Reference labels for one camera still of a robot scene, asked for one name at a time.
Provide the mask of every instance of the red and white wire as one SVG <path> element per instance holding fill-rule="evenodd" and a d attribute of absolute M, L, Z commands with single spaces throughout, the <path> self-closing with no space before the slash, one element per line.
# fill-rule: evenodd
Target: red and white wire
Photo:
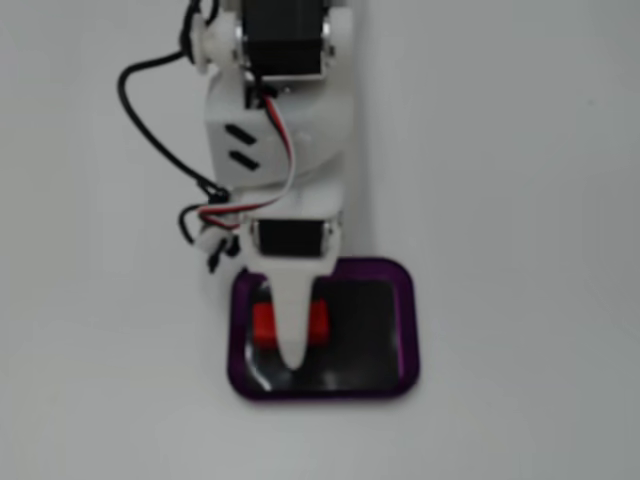
<path fill-rule="evenodd" d="M 286 123 L 284 122 L 284 118 L 282 117 L 282 113 L 278 108 L 275 100 L 273 98 L 265 96 L 264 97 L 265 108 L 268 110 L 267 113 L 270 115 L 273 120 L 275 128 L 278 130 L 278 133 L 282 137 L 284 142 L 285 150 L 287 151 L 287 157 L 289 161 L 289 174 L 287 176 L 287 181 L 284 184 L 282 190 L 275 195 L 270 200 L 260 203 L 252 203 L 252 204 L 226 204 L 220 206 L 203 206 L 198 210 L 200 218 L 210 225 L 214 225 L 220 228 L 224 228 L 226 230 L 236 230 L 240 227 L 239 223 L 227 223 L 222 220 L 221 216 L 223 215 L 231 215 L 231 214 L 239 214 L 243 212 L 250 212 L 254 210 L 259 210 L 264 207 L 268 207 L 273 205 L 274 203 L 280 201 L 283 197 L 285 197 L 290 191 L 291 187 L 293 187 L 293 183 L 296 179 L 296 171 L 297 171 L 297 158 L 296 158 L 296 150 L 293 144 L 293 140 L 291 137 L 291 133 L 287 128 Z"/>

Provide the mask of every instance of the white table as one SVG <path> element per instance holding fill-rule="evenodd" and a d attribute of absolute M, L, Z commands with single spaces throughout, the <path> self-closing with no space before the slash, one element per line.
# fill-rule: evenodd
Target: white table
<path fill-rule="evenodd" d="M 115 96 L 184 3 L 0 3 L 0 478 L 640 477 L 640 3 L 361 2 L 349 249 L 411 269 L 423 376 L 270 407 L 225 376 L 237 266 L 182 244 L 198 194 Z M 208 172 L 205 86 L 131 93 Z"/>

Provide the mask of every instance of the white robotic arm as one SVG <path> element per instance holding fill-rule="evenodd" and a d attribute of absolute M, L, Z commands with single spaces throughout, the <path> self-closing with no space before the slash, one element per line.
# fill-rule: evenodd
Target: white robotic arm
<path fill-rule="evenodd" d="M 315 2 L 321 18 L 310 0 L 261 2 L 246 0 L 209 26 L 196 15 L 191 41 L 198 70 L 206 73 L 209 63 L 218 69 L 205 123 L 216 179 L 232 189 L 234 204 L 266 202 L 290 173 L 256 95 L 258 68 L 288 127 L 295 182 L 278 202 L 242 213 L 237 233 L 249 270 L 269 280 L 280 353 L 295 370 L 307 350 L 313 283 L 333 272 L 341 248 L 342 152 L 354 123 L 352 16 L 323 0 Z M 280 9 L 283 22 L 290 15 L 296 22 L 283 31 L 265 4 Z"/>

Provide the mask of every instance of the wire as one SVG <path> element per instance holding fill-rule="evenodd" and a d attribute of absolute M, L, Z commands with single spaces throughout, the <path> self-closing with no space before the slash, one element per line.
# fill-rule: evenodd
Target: wire
<path fill-rule="evenodd" d="M 187 8 L 187 12 L 185 14 L 185 21 L 183 24 L 182 32 L 180 34 L 180 44 L 181 49 L 177 52 L 170 53 L 163 57 L 153 58 L 151 60 L 145 60 L 143 62 L 135 63 L 133 65 L 128 66 L 123 70 L 118 78 L 118 97 L 120 98 L 120 102 L 122 103 L 122 107 L 124 108 L 127 116 L 136 126 L 136 128 L 140 131 L 143 137 L 145 137 L 153 147 L 158 150 L 175 168 L 180 170 L 183 174 L 191 177 L 195 180 L 198 187 L 207 195 L 211 197 L 212 195 L 221 195 L 223 197 L 229 198 L 229 192 L 217 185 L 212 180 L 209 180 L 204 175 L 200 174 L 193 168 L 186 165 L 182 160 L 180 160 L 173 152 L 171 152 L 146 126 L 146 124 L 142 121 L 138 113 L 131 105 L 131 101 L 129 100 L 129 96 L 127 94 L 127 82 L 131 75 L 142 72 L 145 70 L 151 70 L 153 68 L 162 67 L 165 65 L 169 65 L 171 63 L 177 62 L 181 60 L 183 57 L 188 56 L 191 48 L 190 41 L 190 33 L 191 33 L 191 23 L 193 21 L 193 16 L 196 13 L 200 13 L 200 3 L 201 0 L 191 0 L 189 7 Z M 209 18 L 207 19 L 207 25 L 213 23 L 213 21 L 217 18 L 220 13 L 220 0 L 213 0 L 211 5 L 211 13 Z"/>
<path fill-rule="evenodd" d="M 282 138 L 285 149 L 287 151 L 287 157 L 289 160 L 289 174 L 287 176 L 287 181 L 282 190 L 277 195 L 265 202 L 252 204 L 230 204 L 216 207 L 201 207 L 198 210 L 198 213 L 200 214 L 201 220 L 205 223 L 215 225 L 216 227 L 224 228 L 227 230 L 235 230 L 240 227 L 239 223 L 229 224 L 215 217 L 258 210 L 269 205 L 273 205 L 289 193 L 291 187 L 293 186 L 293 183 L 295 182 L 297 172 L 297 157 L 295 147 L 291 139 L 291 133 L 289 132 L 289 129 L 287 128 L 283 120 L 282 113 L 280 112 L 280 109 L 278 108 L 275 100 L 267 95 L 264 95 L 263 101 L 265 104 L 265 112 L 267 113 L 267 117 Z"/>
<path fill-rule="evenodd" d="M 190 205 L 185 207 L 178 216 L 178 227 L 180 228 L 180 233 L 182 233 L 182 236 L 189 245 L 195 245 L 196 241 L 193 238 L 193 235 L 191 235 L 191 231 L 187 225 L 187 217 L 191 212 L 195 212 L 200 208 L 202 208 L 202 205 Z"/>
<path fill-rule="evenodd" d="M 182 52 L 174 52 L 163 57 L 145 60 L 143 62 L 130 65 L 129 67 L 124 69 L 124 71 L 118 78 L 118 96 L 120 97 L 120 102 L 122 103 L 124 111 L 136 126 L 136 128 L 140 131 L 142 136 L 145 137 L 149 141 L 149 143 L 151 143 L 151 145 L 153 145 L 155 149 L 158 150 L 169 161 L 169 163 L 180 170 L 183 174 L 195 180 L 198 187 L 203 192 L 205 192 L 206 195 L 211 195 L 212 192 L 224 193 L 226 192 L 224 188 L 218 186 L 216 183 L 209 180 L 204 175 L 198 173 L 193 168 L 186 165 L 182 160 L 174 155 L 174 153 L 171 152 L 171 150 L 169 150 L 160 140 L 158 140 L 158 138 L 151 132 L 151 130 L 149 130 L 149 128 L 137 114 L 137 112 L 131 105 L 131 101 L 129 100 L 129 96 L 127 94 L 127 81 L 129 80 L 129 77 L 131 77 L 131 75 L 133 75 L 134 73 L 169 65 L 171 63 L 177 62 L 183 57 L 184 54 Z"/>

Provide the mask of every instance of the red block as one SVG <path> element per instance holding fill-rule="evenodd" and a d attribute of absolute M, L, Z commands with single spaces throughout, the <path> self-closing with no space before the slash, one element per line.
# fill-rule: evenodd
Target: red block
<path fill-rule="evenodd" d="M 278 348 L 276 316 L 271 303 L 253 306 L 253 343 L 260 348 Z M 329 343 L 329 309 L 327 302 L 316 300 L 309 312 L 309 345 L 323 346 Z"/>

